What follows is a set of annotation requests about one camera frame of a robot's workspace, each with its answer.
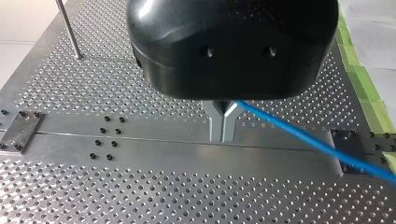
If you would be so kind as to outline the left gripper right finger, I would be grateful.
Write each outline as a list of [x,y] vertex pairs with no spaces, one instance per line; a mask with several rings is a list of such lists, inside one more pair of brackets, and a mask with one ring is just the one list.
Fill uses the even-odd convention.
[[243,112],[243,108],[235,101],[227,104],[223,115],[222,141],[232,142],[234,138],[235,123]]

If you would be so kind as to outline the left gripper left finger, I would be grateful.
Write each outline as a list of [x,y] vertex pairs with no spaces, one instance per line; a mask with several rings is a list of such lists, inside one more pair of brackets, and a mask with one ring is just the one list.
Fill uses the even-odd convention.
[[201,105],[209,116],[209,140],[220,142],[222,140],[223,112],[217,101],[202,101]]

